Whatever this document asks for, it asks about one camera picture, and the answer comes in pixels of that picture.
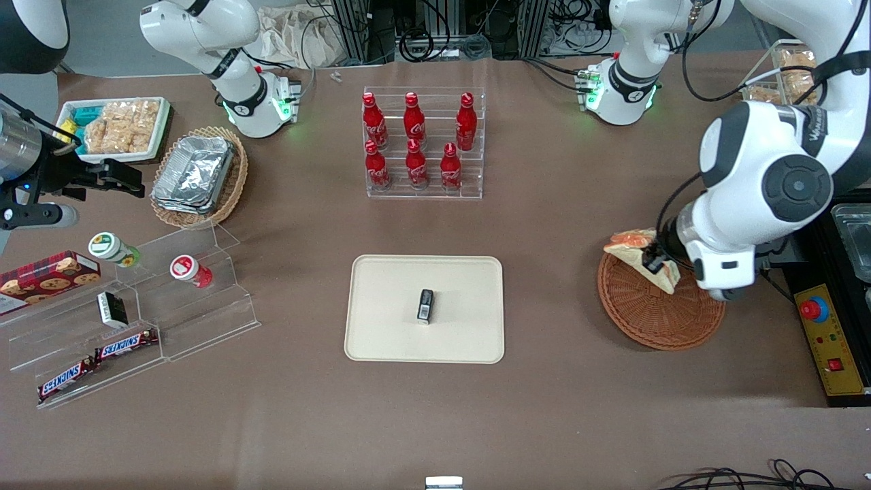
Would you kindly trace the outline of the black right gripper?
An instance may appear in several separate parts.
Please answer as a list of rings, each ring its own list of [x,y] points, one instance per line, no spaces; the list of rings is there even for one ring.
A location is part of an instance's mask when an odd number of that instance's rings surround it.
[[[43,148],[27,173],[27,202],[37,203],[46,193],[84,201],[88,189],[118,191],[144,198],[146,190],[137,168],[116,159],[103,159],[101,176],[100,182],[99,168],[81,161],[74,151],[59,156],[52,148]]]

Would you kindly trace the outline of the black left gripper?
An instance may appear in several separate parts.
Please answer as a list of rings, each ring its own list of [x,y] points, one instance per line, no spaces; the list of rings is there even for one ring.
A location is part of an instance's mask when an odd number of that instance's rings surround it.
[[[678,217],[660,216],[655,227],[657,248],[642,249],[642,265],[651,274],[657,274],[673,261],[679,267],[689,269],[687,249],[679,239]]]

